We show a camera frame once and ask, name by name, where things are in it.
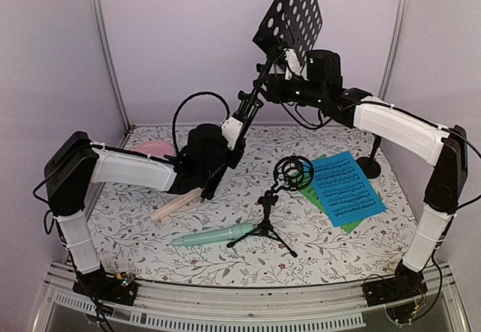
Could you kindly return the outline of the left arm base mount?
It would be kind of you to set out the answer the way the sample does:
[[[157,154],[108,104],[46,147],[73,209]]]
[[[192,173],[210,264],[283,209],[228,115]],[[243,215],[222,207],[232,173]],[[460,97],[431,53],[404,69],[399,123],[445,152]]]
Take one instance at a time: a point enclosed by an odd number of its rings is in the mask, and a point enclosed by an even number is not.
[[[113,275],[107,273],[102,265],[91,273],[81,273],[75,264],[73,267],[76,275],[73,292],[87,296],[93,302],[96,317],[101,323],[105,323],[107,316],[113,313],[102,301],[133,306],[139,287],[133,275],[126,272]]]

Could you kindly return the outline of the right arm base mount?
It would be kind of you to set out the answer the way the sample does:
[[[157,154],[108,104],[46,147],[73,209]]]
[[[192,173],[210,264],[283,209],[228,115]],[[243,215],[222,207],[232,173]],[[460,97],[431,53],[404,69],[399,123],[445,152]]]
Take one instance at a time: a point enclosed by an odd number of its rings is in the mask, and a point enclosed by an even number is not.
[[[422,271],[414,272],[402,261],[391,277],[371,274],[362,283],[362,292],[368,306],[384,306],[387,318],[400,326],[412,324],[427,315],[436,304],[442,289],[443,274],[434,263],[440,277],[437,293],[431,305],[423,312],[428,286]]]

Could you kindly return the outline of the mint green toy microphone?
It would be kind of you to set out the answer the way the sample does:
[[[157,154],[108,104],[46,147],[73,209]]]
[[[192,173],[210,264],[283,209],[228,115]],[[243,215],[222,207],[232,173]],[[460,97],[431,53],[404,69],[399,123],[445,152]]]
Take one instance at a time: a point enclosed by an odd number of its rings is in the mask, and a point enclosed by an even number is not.
[[[172,246],[196,246],[225,241],[234,241],[251,232],[255,226],[251,223],[232,225],[228,228],[190,234],[171,241]]]

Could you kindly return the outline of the black tripod music stand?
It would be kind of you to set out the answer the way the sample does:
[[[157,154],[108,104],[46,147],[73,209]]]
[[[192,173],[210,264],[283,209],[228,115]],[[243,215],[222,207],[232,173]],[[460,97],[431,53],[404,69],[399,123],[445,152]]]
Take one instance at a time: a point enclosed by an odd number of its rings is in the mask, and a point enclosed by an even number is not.
[[[233,117],[243,123],[237,143],[244,143],[245,135],[258,111],[266,100],[261,94],[261,79],[269,74],[286,72],[284,50],[295,50],[301,65],[301,76],[290,81],[289,93],[291,101],[280,104],[288,115],[299,125],[309,130],[317,130],[320,124],[310,124],[303,120],[299,112],[292,112],[286,107],[293,104],[295,108],[320,106],[321,98],[315,92],[307,90],[307,81],[302,77],[302,71],[307,67],[307,54],[313,49],[322,28],[322,15],[317,0],[274,0],[268,8],[253,37],[253,43],[265,54],[265,63],[256,66],[258,76],[253,81],[250,93],[240,91],[237,95],[240,104]]]

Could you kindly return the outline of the black round-base mic stand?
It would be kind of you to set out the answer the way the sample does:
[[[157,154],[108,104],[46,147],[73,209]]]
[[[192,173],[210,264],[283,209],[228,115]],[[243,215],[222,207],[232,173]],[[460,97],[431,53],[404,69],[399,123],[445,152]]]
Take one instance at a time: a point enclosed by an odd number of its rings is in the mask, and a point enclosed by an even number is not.
[[[380,164],[375,159],[375,155],[380,147],[381,140],[382,138],[376,135],[370,155],[362,156],[356,159],[358,166],[369,180],[377,178],[381,173]]]

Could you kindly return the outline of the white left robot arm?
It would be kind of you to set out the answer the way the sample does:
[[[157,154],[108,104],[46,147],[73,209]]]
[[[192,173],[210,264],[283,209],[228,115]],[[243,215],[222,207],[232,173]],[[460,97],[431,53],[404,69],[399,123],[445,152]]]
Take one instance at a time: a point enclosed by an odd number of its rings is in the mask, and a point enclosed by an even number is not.
[[[198,125],[180,151],[164,158],[95,143],[84,131],[73,133],[48,161],[39,185],[46,189],[42,201],[53,214],[83,286],[95,297],[106,297],[112,289],[83,211],[90,184],[142,186],[170,195],[200,189],[202,198],[210,200],[225,171],[237,167],[245,146],[241,131],[226,124]]]

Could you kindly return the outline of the beige toy microphone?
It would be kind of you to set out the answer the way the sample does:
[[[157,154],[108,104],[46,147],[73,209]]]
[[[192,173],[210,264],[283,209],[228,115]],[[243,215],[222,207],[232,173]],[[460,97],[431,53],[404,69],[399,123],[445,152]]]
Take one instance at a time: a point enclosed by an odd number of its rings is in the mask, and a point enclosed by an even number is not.
[[[179,210],[181,207],[185,206],[189,202],[199,198],[201,195],[201,189],[193,189],[190,192],[187,192],[184,195],[179,195],[172,201],[169,201],[167,204],[159,208],[157,211],[153,212],[150,218],[153,221],[160,220],[167,216],[168,214]]]

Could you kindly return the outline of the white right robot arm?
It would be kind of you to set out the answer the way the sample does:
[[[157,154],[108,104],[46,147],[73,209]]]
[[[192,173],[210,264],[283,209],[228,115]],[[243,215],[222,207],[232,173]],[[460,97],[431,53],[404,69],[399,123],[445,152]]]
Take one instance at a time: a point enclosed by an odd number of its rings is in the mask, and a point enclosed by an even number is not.
[[[267,54],[266,68],[281,65],[283,77],[265,71],[266,101],[316,108],[327,120],[357,128],[397,144],[432,165],[425,188],[424,209],[413,240],[389,282],[389,293],[404,299],[416,289],[422,270],[442,242],[458,209],[467,179],[465,130],[448,128],[415,116],[361,89],[343,87],[340,57],[329,50],[306,55],[307,75],[297,72],[297,53],[288,48]]]

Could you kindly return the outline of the black small tripod mic stand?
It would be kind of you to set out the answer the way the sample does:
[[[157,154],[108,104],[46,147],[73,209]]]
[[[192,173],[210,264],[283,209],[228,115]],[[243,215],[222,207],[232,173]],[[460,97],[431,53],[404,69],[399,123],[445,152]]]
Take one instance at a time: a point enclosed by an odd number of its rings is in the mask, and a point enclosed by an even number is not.
[[[233,248],[240,241],[251,236],[267,237],[283,244],[289,254],[293,258],[297,258],[298,254],[274,230],[274,226],[271,223],[271,211],[279,200],[279,192],[299,192],[313,182],[314,166],[310,160],[302,155],[286,156],[275,164],[273,178],[274,184],[258,199],[258,203],[262,205],[263,209],[263,218],[260,223],[250,232],[229,242],[226,246]]]

